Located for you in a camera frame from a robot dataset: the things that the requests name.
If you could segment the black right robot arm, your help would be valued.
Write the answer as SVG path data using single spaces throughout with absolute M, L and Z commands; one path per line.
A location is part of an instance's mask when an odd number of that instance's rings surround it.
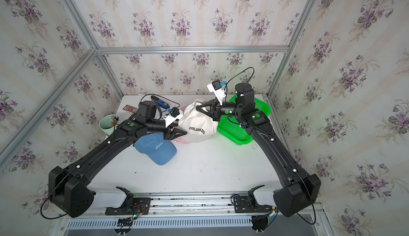
M 274 202 L 280 212 L 285 217 L 291 217 L 314 205 L 321 180 L 316 174 L 306 172 L 279 140 L 267 115 L 256 108 L 252 86 L 248 83 L 237 84 L 233 102 L 225 100 L 225 82 L 214 81 L 207 88 L 216 98 L 199 106 L 197 111 L 216 122 L 223 116 L 235 118 L 238 125 L 261 147 L 282 186 L 273 192 Z

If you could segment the pink baseball cap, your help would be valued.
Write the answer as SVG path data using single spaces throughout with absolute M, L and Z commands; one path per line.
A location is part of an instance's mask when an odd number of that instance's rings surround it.
M 189 119 L 190 119 L 192 109 L 193 109 L 193 105 L 183 107 L 183 117 L 179 120 L 179 125 L 177 128 L 186 131 L 187 134 L 176 138 L 174 141 L 183 143 L 183 144 L 188 144 L 192 142 L 190 140 L 192 133 L 189 130 L 189 127 L 190 127 Z

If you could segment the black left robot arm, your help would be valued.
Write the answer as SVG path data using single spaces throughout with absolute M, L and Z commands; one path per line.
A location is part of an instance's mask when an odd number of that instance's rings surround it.
M 138 110 L 88 154 L 65 168 L 55 167 L 49 173 L 47 200 L 72 218 L 95 208 L 111 208 L 131 214 L 134 195 L 129 190 L 123 187 L 91 188 L 89 184 L 109 162 L 141 137 L 161 133 L 164 140 L 173 140 L 187 134 L 177 128 L 183 111 L 174 107 L 165 118 L 157 119 L 156 106 L 153 101 L 139 103 Z

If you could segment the light blue baseball cap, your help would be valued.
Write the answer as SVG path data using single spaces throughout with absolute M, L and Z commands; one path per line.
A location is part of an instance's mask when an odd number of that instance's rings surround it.
M 169 140 L 164 140 L 161 133 L 152 133 L 141 137 L 133 147 L 141 154 L 147 155 L 155 164 L 163 166 L 177 153 L 177 148 Z

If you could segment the grey white baseball cap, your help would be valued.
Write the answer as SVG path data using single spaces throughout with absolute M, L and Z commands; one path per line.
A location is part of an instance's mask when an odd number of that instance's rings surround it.
M 191 131 L 191 143 L 198 143 L 208 140 L 216 134 L 218 122 L 213 121 L 208 116 L 196 111 L 196 106 L 202 105 L 205 101 L 197 99 L 189 105 L 193 105 L 189 123 L 189 130 Z

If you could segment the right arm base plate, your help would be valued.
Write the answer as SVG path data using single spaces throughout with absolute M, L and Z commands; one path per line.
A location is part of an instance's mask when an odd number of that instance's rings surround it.
M 254 197 L 241 196 L 233 194 L 231 196 L 231 203 L 234 207 L 235 213 L 273 213 L 275 207 L 269 205 L 260 205 L 255 201 Z

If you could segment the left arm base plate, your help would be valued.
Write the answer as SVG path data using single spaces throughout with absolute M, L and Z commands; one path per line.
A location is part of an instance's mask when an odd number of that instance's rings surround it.
M 107 208 L 105 215 L 147 215 L 150 209 L 151 198 L 133 198 L 125 200 L 119 208 Z

